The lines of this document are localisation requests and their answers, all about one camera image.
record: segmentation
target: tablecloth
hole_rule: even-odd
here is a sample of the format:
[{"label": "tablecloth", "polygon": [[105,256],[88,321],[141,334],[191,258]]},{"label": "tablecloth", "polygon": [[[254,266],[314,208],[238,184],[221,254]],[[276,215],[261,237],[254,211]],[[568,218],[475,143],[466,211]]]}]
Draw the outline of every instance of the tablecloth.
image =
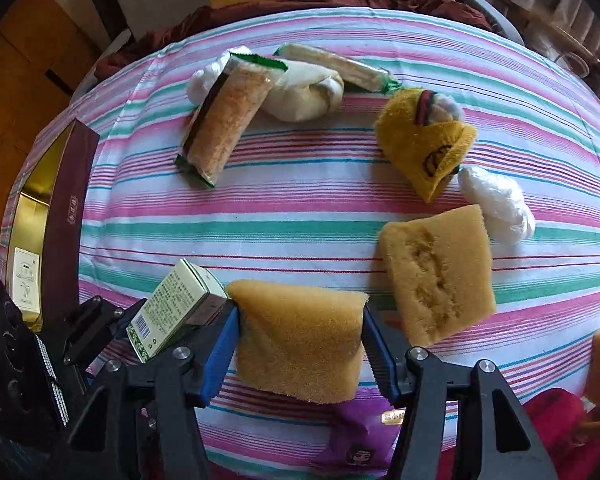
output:
[{"label": "tablecloth", "polygon": [[[73,117],[101,135],[80,242],[80,298],[129,306],[181,257],[223,282],[257,278],[364,290],[394,303],[376,235],[387,221],[465,204],[458,184],[422,203],[382,156],[374,120],[386,97],[347,94],[332,116],[284,124],[256,117],[216,189],[173,165],[193,110],[186,81],[222,51],[247,45],[272,54],[307,43],[389,69],[408,86],[459,102],[478,141],[466,163],[514,177],[536,216],[535,235],[493,242],[498,312],[432,350],[473,365],[492,359],[521,400],[551,386],[579,394],[600,328],[600,102],[579,79],[494,34],[447,20],[362,8],[277,14],[196,35],[140,60],[97,86],[43,130],[5,212],[0,275],[17,192]],[[132,359],[113,343],[100,361]],[[359,397],[378,396],[368,363]],[[258,478],[313,478],[331,408],[253,390],[232,365],[221,393],[198,412],[211,460]],[[445,447],[457,407],[446,413]],[[374,478],[361,472],[360,478]]]}]

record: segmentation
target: crumpled white plastic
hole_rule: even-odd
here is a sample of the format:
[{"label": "crumpled white plastic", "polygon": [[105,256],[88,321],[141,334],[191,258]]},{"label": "crumpled white plastic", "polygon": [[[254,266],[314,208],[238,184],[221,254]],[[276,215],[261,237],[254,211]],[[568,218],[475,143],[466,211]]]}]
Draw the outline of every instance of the crumpled white plastic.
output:
[{"label": "crumpled white plastic", "polygon": [[[214,62],[197,70],[187,83],[187,96],[199,105],[224,70],[230,53],[250,54],[240,46],[224,52]],[[283,61],[287,70],[271,89],[261,108],[280,121],[299,123],[333,112],[342,102],[344,82],[335,70],[302,61]]]},{"label": "crumpled white plastic", "polygon": [[484,226],[493,240],[513,245],[534,234],[536,218],[525,203],[520,184],[511,177],[479,166],[463,166],[458,184],[468,202],[480,205]]}]

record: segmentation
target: purple package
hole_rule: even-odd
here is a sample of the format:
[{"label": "purple package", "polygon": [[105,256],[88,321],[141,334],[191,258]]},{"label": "purple package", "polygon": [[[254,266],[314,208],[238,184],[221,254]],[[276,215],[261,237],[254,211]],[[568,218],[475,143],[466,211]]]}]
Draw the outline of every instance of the purple package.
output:
[{"label": "purple package", "polygon": [[384,397],[353,399],[333,405],[329,444],[312,462],[324,468],[387,469],[400,431],[401,412]]}]

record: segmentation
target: metal screw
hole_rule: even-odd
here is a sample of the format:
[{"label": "metal screw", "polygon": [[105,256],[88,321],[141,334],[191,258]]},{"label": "metal screw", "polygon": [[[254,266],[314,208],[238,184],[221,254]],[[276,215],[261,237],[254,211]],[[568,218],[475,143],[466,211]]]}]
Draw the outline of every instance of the metal screw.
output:
[{"label": "metal screw", "polygon": [[107,369],[107,372],[117,372],[122,368],[122,361],[120,359],[110,359],[104,366]]},{"label": "metal screw", "polygon": [[178,346],[173,349],[173,356],[176,359],[186,359],[191,355],[191,350],[188,346]]},{"label": "metal screw", "polygon": [[414,346],[411,350],[409,350],[409,357],[411,359],[416,359],[416,361],[424,361],[424,359],[429,357],[429,352],[427,352],[421,346]]},{"label": "metal screw", "polygon": [[488,374],[490,374],[496,369],[496,365],[487,359],[483,359],[482,361],[480,361],[478,363],[478,366],[480,367],[480,370]]}]

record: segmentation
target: open gift box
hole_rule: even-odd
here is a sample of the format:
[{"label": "open gift box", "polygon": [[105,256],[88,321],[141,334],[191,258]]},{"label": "open gift box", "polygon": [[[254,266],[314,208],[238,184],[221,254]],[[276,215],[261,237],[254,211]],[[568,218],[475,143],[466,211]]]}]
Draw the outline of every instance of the open gift box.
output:
[{"label": "open gift box", "polygon": [[6,287],[34,332],[78,305],[82,208],[98,145],[73,120],[20,189],[9,240]]}]

